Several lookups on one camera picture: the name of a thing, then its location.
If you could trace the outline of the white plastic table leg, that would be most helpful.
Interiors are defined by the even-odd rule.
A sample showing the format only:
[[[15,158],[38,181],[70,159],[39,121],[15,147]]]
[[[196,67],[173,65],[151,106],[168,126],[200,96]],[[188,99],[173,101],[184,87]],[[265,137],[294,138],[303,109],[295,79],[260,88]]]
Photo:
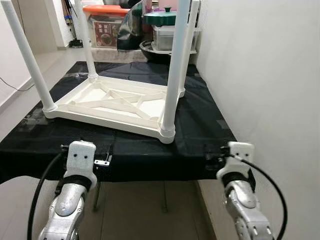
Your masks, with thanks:
[[[201,0],[190,0],[189,18],[186,25],[185,43],[183,45],[183,58],[180,64],[179,71],[179,98],[185,95],[185,80],[190,61],[190,55],[192,54],[192,45],[194,42],[194,30],[197,23],[197,17],[201,9]]]
[[[82,0],[73,0],[73,2],[73,9],[77,16],[77,34],[80,36],[80,39],[82,39],[83,51],[86,58],[88,70],[87,79],[90,82],[94,82],[99,77],[99,74],[95,69],[87,19],[83,13]]]
[[[52,99],[49,89],[45,83],[45,79],[41,73],[41,69],[37,64],[34,53],[30,48],[25,32],[19,22],[18,14],[16,13],[12,1],[0,0],[0,4],[6,14],[7,22],[13,32],[14,38],[16,39],[17,46],[23,57],[23,61],[26,64],[27,70],[29,71],[33,85],[36,88],[40,101],[42,102],[42,110],[46,113],[56,110],[58,106]]]
[[[189,55],[188,51],[185,50],[185,44],[191,0],[178,0],[177,6],[178,11],[174,22],[171,61],[167,78],[166,102],[160,124],[160,137],[158,137],[163,144],[172,143],[176,135],[175,117],[179,101],[181,68],[183,59]]]

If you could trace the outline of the black table cloth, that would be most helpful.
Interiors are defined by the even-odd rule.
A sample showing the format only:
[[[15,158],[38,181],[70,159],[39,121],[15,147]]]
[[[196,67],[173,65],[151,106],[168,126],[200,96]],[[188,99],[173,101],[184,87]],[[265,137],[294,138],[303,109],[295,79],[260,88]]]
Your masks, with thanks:
[[[100,182],[192,181],[214,179],[208,171],[204,145],[215,153],[226,142],[234,141],[230,129],[217,121],[226,120],[211,96],[203,71],[194,64],[187,68],[185,96],[176,111],[176,135],[170,144],[147,135],[133,134],[72,119],[48,119],[48,125],[32,131],[20,131],[18,123],[0,141],[0,183],[20,176],[41,178],[61,145],[84,140],[94,143],[97,151],[112,151],[109,167],[94,171]],[[33,103],[23,114],[42,112],[41,103]]]

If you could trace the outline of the crossed clear tape patch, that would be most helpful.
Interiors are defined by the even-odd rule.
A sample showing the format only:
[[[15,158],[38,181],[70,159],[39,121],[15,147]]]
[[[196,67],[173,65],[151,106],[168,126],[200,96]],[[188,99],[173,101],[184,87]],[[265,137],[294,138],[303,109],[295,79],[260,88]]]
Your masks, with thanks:
[[[20,121],[18,129],[19,131],[32,131],[46,125],[48,125],[48,120],[43,112],[32,112]]]

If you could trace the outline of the white plastic table top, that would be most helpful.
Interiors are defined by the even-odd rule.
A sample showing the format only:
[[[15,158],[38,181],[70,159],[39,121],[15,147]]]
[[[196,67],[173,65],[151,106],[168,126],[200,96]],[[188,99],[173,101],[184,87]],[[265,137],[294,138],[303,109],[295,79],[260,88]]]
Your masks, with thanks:
[[[170,144],[176,130],[163,127],[170,106],[167,96],[167,86],[99,75],[83,80],[43,112],[48,119],[84,122]]]

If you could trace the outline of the beige speckled low platform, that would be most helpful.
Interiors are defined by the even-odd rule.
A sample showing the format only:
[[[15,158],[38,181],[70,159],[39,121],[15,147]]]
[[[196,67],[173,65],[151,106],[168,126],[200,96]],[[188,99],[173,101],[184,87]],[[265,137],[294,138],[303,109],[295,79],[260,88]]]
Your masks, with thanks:
[[[140,49],[137,50],[118,50],[117,48],[91,48],[94,62],[106,63],[131,63],[131,62],[147,62]]]

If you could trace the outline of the black floor power strip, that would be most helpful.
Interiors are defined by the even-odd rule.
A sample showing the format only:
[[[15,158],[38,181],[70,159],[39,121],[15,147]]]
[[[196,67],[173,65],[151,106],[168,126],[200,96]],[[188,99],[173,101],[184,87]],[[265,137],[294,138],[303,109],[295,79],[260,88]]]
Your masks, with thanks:
[[[68,48],[83,48],[83,41],[82,39],[78,39],[78,38],[74,38],[74,39],[71,39],[71,41],[68,42],[68,45],[67,45]]]

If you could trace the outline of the clear plastic storage box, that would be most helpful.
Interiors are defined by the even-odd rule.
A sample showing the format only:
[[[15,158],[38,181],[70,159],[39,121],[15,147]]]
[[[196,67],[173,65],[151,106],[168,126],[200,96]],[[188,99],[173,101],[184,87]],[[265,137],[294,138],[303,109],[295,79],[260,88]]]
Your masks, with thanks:
[[[154,51],[172,51],[173,39],[175,34],[175,26],[152,26],[153,29],[153,41],[151,46]],[[192,34],[192,43],[190,44],[190,52],[192,54],[197,53],[196,45],[201,33],[201,28],[195,27]]]

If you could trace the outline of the dark glossy bag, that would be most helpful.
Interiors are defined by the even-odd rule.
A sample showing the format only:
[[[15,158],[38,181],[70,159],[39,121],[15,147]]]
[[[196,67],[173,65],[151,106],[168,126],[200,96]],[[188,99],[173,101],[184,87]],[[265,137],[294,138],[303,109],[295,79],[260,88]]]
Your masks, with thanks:
[[[145,38],[143,16],[152,9],[153,0],[119,0],[122,9],[128,9],[119,26],[116,48],[119,51],[134,51]]]

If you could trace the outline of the dark green round lid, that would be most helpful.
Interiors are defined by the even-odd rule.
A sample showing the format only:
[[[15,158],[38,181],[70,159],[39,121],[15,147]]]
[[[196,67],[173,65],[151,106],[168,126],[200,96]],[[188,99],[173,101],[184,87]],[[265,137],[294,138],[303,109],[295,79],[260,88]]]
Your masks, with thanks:
[[[177,11],[172,8],[164,7],[162,11],[153,11],[142,16],[146,25],[154,26],[174,26],[176,23]]]

